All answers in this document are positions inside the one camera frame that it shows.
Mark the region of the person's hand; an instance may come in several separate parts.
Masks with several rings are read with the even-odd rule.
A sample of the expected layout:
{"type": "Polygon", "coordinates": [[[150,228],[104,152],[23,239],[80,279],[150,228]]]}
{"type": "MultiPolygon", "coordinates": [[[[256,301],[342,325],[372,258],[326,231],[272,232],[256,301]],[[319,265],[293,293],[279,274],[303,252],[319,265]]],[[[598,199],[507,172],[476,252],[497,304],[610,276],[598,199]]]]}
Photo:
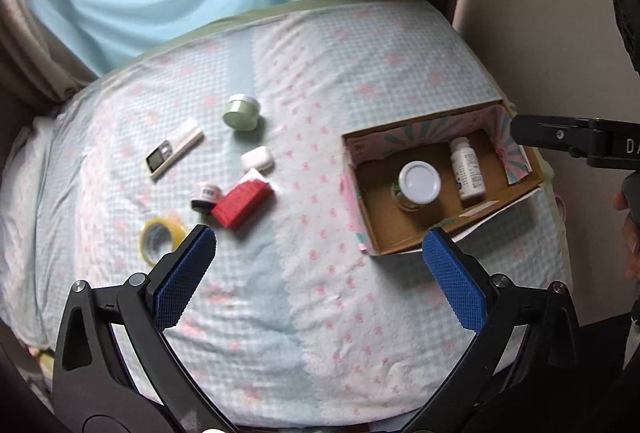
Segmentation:
{"type": "Polygon", "coordinates": [[[613,207],[618,212],[626,213],[622,233],[627,248],[627,276],[638,280],[640,274],[639,226],[631,219],[627,200],[621,190],[614,195],[613,207]]]}

